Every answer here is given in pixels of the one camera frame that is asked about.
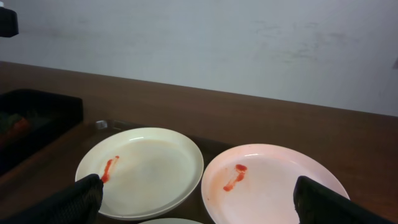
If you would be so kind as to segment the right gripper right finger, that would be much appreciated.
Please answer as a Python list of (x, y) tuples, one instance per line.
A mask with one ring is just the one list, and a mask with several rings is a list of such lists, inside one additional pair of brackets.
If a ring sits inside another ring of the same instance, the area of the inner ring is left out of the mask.
[(293, 198), (300, 224), (394, 224), (304, 175)]

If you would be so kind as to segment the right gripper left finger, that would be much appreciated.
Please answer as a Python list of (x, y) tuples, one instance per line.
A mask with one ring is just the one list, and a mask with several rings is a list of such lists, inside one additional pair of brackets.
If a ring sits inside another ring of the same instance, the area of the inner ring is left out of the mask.
[(90, 174), (1, 224), (94, 223), (103, 199), (103, 181)]

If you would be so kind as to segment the cream white plate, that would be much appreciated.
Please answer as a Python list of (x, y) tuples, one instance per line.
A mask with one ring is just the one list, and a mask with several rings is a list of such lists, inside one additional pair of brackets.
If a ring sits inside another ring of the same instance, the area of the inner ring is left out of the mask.
[(137, 128), (92, 147), (80, 161), (75, 179), (96, 174), (104, 182), (100, 214), (145, 220), (187, 199), (203, 170), (202, 153), (190, 138), (164, 128)]

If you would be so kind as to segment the brown serving tray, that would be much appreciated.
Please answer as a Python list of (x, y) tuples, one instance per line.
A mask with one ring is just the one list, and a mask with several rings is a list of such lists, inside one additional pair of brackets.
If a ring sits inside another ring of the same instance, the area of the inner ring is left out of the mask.
[[(79, 124), (40, 152), (45, 155), (35, 158), (28, 167), (1, 183), (1, 220), (43, 201), (75, 181), (77, 167), (84, 155), (97, 143), (112, 134), (132, 128), (166, 128), (180, 132), (200, 148), (205, 167), (216, 155), (227, 150), (231, 143), (208, 135), (208, 130), (176, 128), (164, 124), (133, 123), (115, 119), (105, 119)], [(177, 208), (156, 218), (184, 218), (200, 223), (214, 223), (203, 204), (200, 183), (193, 193)]]

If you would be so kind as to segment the black plastic tray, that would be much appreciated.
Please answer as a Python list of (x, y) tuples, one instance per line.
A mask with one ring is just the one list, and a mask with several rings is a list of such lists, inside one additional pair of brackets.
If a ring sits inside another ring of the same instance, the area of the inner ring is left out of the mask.
[(83, 100), (38, 90), (1, 94), (1, 175), (83, 121)]

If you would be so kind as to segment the pink white plate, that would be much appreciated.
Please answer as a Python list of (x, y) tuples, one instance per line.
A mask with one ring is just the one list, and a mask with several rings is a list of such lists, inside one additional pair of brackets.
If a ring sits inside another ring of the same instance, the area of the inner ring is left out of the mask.
[(301, 175), (348, 196), (320, 163), (270, 144), (236, 146), (217, 155), (203, 173), (201, 195), (215, 223), (298, 223), (294, 187)]

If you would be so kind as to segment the pale blue plate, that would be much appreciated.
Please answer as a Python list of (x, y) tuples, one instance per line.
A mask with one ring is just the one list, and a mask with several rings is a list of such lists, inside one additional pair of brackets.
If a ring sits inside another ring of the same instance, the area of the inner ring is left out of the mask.
[(139, 224), (202, 224), (202, 223), (182, 218), (159, 218), (159, 219), (141, 222)]

